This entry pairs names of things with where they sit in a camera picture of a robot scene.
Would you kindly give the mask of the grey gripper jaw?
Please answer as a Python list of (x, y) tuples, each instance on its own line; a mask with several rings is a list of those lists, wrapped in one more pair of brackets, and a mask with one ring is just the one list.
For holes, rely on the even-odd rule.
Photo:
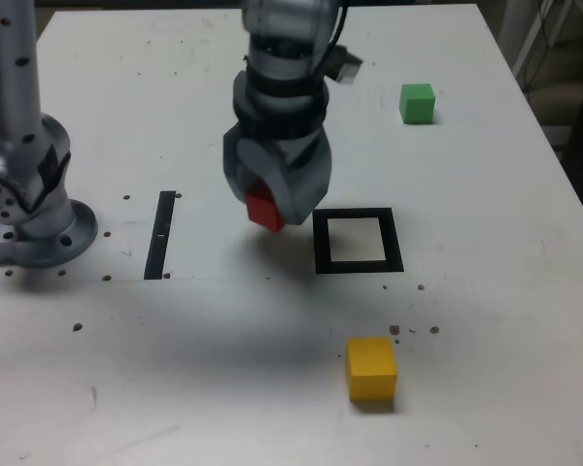
[(224, 134), (223, 172), (234, 196), (246, 203), (246, 194), (256, 182), (256, 175), (247, 169), (238, 156), (237, 144), (240, 139), (241, 130), (238, 126), (231, 127)]
[(330, 145), (323, 129), (293, 140), (253, 140), (236, 143), (238, 198), (264, 184), (287, 224), (299, 225), (326, 196), (331, 176)]

